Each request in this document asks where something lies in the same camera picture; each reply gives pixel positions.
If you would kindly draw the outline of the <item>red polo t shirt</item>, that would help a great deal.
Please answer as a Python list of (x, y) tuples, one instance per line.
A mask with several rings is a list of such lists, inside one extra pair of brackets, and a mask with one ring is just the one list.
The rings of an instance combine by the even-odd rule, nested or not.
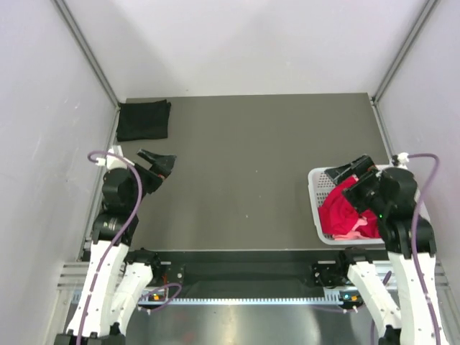
[(342, 195), (342, 191), (351, 187), (356, 181), (356, 178), (350, 177), (337, 185), (318, 208), (322, 232), (331, 236), (334, 234), (346, 234), (351, 230), (358, 218), (366, 218), (367, 225), (360, 227), (359, 231), (368, 239), (379, 239), (377, 217), (369, 210), (364, 213), (356, 212)]

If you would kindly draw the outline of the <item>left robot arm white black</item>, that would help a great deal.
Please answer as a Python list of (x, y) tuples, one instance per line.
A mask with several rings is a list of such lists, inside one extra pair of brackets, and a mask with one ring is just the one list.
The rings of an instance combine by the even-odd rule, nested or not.
[(55, 344), (125, 344), (127, 326), (138, 309), (169, 305), (182, 290), (167, 282), (166, 266), (158, 253), (130, 248), (139, 223), (143, 198), (154, 193), (173, 171), (177, 157), (145, 149), (138, 156), (145, 168), (127, 159), (119, 145), (88, 153), (88, 160), (103, 167), (101, 210), (93, 221), (90, 258), (78, 307)]

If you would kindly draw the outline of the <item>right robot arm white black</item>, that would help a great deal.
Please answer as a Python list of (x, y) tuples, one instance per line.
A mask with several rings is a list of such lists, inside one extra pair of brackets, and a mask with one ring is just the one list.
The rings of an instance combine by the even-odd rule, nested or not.
[(358, 213), (371, 211), (395, 275), (398, 301), (379, 279), (373, 261), (359, 250), (340, 253), (337, 279), (357, 288), (372, 316), (379, 344), (446, 344), (436, 292), (436, 240), (420, 210), (438, 172), (433, 153), (392, 156), (377, 167), (363, 155), (325, 173), (335, 185), (354, 183), (341, 194)]

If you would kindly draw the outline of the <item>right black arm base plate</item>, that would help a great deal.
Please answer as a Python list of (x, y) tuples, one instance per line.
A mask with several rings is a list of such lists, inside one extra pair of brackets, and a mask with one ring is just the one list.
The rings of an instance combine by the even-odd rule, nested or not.
[(314, 284), (328, 289), (352, 286), (348, 271), (355, 257), (351, 251), (340, 251), (334, 260), (316, 262), (311, 266)]

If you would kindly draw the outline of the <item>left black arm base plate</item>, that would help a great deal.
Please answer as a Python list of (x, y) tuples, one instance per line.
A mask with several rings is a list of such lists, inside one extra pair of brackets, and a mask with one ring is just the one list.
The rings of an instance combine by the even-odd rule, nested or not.
[(146, 287), (156, 288), (168, 283), (182, 284), (185, 266), (162, 261), (158, 252), (144, 248), (128, 252), (124, 259), (124, 276), (146, 280)]

